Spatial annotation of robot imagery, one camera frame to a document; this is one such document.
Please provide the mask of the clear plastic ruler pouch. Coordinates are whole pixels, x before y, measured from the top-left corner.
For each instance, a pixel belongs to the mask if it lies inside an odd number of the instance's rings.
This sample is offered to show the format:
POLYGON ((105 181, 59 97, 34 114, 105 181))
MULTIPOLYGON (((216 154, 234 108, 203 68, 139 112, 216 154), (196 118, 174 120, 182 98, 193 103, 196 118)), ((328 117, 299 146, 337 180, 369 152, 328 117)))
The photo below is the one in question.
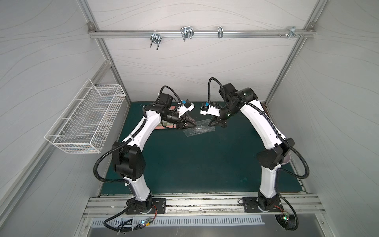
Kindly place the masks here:
POLYGON ((183 130, 186 137, 192 137, 196 135, 201 135, 208 132, 215 131, 214 126, 209 126, 210 119, 200 120, 196 122, 195 127, 186 128, 183 130))

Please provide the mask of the aluminium top rail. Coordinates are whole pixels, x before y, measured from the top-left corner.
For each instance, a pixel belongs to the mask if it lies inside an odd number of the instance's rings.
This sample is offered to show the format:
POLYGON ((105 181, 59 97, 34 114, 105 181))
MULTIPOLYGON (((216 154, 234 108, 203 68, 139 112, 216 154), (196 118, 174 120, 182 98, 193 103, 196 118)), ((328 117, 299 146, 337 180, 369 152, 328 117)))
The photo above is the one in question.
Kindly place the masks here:
MULTIPOLYGON (((285 30, 226 30, 224 29, 222 39, 238 38, 282 38, 278 34, 286 34, 289 29, 285 30)), ((180 30, 98 30, 90 32, 93 39, 149 39, 152 33, 158 33, 163 39, 181 39, 180 30)), ((218 39, 218 29, 213 30, 194 30, 192 39, 218 39)), ((315 31, 299 30, 297 33, 303 33, 304 38, 311 38, 316 35, 315 31)))

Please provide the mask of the metal bracket with bolts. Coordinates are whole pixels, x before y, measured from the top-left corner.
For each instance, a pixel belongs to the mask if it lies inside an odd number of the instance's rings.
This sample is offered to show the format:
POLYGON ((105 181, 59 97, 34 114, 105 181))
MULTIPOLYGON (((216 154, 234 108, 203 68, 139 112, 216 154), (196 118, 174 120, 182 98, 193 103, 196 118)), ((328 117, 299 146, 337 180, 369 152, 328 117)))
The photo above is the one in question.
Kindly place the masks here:
POLYGON ((285 38, 288 38, 288 39, 290 39, 290 38, 303 38, 305 35, 303 34, 303 33, 297 33, 296 32, 296 27, 292 27, 289 31, 288 31, 288 33, 286 33, 286 34, 278 34, 280 37, 285 37, 285 38))

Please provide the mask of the lilac plain bowl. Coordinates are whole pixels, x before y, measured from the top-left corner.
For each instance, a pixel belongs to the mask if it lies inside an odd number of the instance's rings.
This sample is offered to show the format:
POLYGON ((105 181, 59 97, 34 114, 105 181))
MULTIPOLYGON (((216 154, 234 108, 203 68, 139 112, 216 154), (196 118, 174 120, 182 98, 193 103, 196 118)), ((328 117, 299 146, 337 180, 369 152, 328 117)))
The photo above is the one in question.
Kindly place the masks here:
POLYGON ((283 164, 283 165, 286 165, 286 164, 288 164, 290 161, 291 161, 291 154, 288 153, 288 154, 284 157, 284 159, 283 159, 283 161, 282 161, 282 164, 283 164))

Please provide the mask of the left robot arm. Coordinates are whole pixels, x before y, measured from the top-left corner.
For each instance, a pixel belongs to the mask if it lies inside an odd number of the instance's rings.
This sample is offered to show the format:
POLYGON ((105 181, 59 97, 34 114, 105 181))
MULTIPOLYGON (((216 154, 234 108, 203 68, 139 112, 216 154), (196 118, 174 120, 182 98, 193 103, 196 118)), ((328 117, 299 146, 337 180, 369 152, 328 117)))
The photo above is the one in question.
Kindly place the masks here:
POLYGON ((143 148, 146 142, 162 121, 170 122, 178 129, 196 126, 188 117, 188 112, 193 109, 194 104, 189 100, 178 103, 173 110, 164 103, 151 103, 143 107, 143 117, 135 129, 122 142, 113 144, 112 168, 129 187, 134 199, 132 208, 137 212, 147 214, 153 206, 153 196, 144 178, 143 148))

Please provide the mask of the metal u-bolt clamp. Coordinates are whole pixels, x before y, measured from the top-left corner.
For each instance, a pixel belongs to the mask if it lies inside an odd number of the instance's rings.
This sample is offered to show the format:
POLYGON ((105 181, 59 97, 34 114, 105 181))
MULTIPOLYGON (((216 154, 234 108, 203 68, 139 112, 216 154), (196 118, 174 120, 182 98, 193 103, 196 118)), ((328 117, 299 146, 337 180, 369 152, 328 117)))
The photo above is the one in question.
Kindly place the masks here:
POLYGON ((194 36, 193 27, 192 26, 186 26, 180 29, 181 36, 183 38, 183 41, 186 41, 186 39, 192 39, 194 36))

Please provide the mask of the small metal clamp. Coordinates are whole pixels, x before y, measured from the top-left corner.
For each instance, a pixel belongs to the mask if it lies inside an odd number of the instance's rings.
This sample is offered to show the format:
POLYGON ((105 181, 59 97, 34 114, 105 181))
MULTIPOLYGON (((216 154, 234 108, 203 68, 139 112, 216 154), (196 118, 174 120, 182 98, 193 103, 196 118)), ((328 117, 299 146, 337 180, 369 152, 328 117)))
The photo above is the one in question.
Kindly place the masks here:
POLYGON ((223 37, 224 29, 222 26, 218 27, 218 38, 221 39, 223 37))

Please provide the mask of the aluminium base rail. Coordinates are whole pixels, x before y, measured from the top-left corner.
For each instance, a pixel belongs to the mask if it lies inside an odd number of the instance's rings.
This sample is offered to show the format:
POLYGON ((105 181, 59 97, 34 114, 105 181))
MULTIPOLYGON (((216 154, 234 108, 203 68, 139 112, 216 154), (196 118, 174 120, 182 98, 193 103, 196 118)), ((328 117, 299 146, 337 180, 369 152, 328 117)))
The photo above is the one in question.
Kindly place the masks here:
MULTIPOLYGON (((283 193, 285 200, 279 201, 265 212, 280 214, 283 210, 298 215, 324 214, 325 208, 316 194, 283 193)), ((256 193, 200 193, 200 194, 160 194, 153 198, 152 211, 159 216, 212 216, 261 214, 256 204, 256 193)), ((90 198, 83 217, 110 217, 122 211, 129 199, 127 195, 100 196, 90 198)))

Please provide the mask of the pink plastic tray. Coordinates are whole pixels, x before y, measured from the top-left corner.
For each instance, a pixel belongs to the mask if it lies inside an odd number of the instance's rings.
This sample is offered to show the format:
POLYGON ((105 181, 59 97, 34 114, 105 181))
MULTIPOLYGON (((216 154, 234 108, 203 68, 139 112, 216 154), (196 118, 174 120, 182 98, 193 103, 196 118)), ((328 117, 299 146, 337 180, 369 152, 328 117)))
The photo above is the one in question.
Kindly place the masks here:
POLYGON ((175 129, 176 128, 176 125, 171 123, 171 122, 167 122, 167 121, 161 121, 160 123, 160 126, 163 127, 164 129, 175 129))

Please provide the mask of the metal hook clamp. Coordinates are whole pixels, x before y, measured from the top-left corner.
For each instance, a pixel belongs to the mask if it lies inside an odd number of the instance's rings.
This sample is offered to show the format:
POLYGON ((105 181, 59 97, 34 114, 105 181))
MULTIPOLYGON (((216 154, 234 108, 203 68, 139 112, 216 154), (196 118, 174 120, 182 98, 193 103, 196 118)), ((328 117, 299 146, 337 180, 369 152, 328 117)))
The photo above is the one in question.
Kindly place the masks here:
POLYGON ((159 46, 161 44, 161 41, 162 41, 162 37, 160 34, 154 32, 151 34, 151 37, 150 37, 150 40, 151 40, 151 43, 150 43, 150 47, 153 46, 153 44, 156 44, 156 50, 159 49, 159 46))

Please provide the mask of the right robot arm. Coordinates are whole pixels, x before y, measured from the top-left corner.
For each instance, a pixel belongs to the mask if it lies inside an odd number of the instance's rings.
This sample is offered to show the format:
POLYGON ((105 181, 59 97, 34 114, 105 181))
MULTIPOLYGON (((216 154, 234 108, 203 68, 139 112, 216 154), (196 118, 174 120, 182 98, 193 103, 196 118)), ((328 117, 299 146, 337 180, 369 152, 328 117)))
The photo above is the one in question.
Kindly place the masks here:
POLYGON ((237 90, 231 83, 222 85, 219 94, 225 101, 225 106, 219 107, 215 103, 207 101, 201 106, 202 115, 212 115, 209 126, 227 127, 227 119, 242 112, 250 121, 260 136, 265 150, 257 154, 261 165, 261 184, 258 191, 256 204, 262 212, 269 212, 280 201, 275 185, 277 172, 282 167, 283 160, 289 153, 289 148, 279 139, 286 137, 275 126, 272 121, 266 119, 257 95, 251 88, 237 90))

